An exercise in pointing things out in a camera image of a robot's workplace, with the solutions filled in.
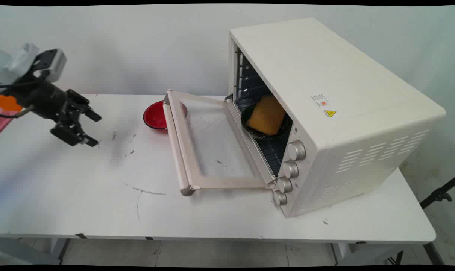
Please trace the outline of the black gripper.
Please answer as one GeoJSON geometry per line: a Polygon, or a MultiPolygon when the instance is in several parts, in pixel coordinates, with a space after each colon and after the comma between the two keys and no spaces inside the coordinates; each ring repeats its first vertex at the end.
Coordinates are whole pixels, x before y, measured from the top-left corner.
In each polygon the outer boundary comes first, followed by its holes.
{"type": "Polygon", "coordinates": [[[63,91],[54,84],[37,79],[33,82],[13,84],[10,87],[10,96],[24,108],[13,119],[19,119],[27,113],[35,113],[44,119],[51,119],[56,124],[50,133],[70,146],[87,144],[97,146],[99,142],[86,134],[80,123],[71,119],[71,109],[86,115],[94,122],[102,117],[91,107],[90,101],[72,89],[63,91]]]}

